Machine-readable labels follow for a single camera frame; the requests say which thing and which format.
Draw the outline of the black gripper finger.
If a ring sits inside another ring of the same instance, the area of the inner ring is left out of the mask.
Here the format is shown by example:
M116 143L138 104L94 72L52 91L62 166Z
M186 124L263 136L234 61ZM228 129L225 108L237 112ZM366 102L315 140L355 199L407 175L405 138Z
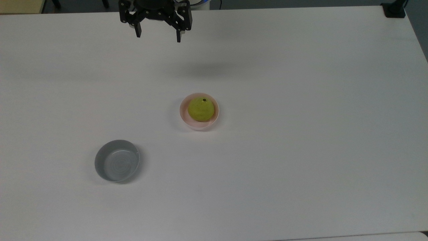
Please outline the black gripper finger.
M130 5L131 2L128 0L119 1L120 21L122 23L128 23L135 30L136 36L139 38L142 33L140 23L146 18L146 12L137 10L134 14L131 14L129 11Z
M182 34L192 29L192 13L190 1L169 1L169 25L176 29L176 40L181 42Z

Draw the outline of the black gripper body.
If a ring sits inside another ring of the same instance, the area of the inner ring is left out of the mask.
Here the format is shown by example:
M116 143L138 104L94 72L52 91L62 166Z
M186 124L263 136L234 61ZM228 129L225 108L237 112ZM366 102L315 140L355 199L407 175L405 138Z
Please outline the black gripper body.
M133 22L144 19L173 22L176 19L175 2L173 0L135 0L133 6Z

